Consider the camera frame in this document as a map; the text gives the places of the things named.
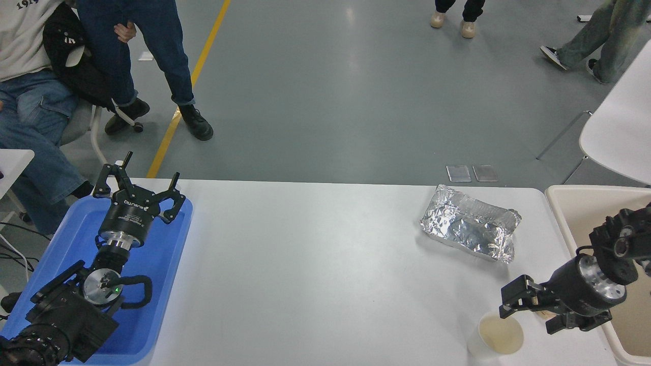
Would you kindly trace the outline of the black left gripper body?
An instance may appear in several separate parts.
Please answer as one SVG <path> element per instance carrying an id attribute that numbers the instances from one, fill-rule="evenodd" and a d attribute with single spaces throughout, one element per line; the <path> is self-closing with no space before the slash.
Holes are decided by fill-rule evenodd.
<path id="1" fill-rule="evenodd" d="M 129 186 L 112 195 L 111 206 L 98 234 L 105 241 L 119 232 L 145 243 L 154 218 L 160 213 L 161 198 L 140 186 Z"/>

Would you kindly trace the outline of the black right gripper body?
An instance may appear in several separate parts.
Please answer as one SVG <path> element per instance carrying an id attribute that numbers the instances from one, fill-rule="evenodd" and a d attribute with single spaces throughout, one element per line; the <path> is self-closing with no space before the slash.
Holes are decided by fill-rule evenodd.
<path id="1" fill-rule="evenodd" d="M 588 267 L 596 259 L 593 256 L 576 256 L 556 269 L 547 281 L 547 289 L 571 311 L 584 317 L 592 317 L 605 311 L 605 297 L 588 284 L 581 273 L 581 264 Z"/>

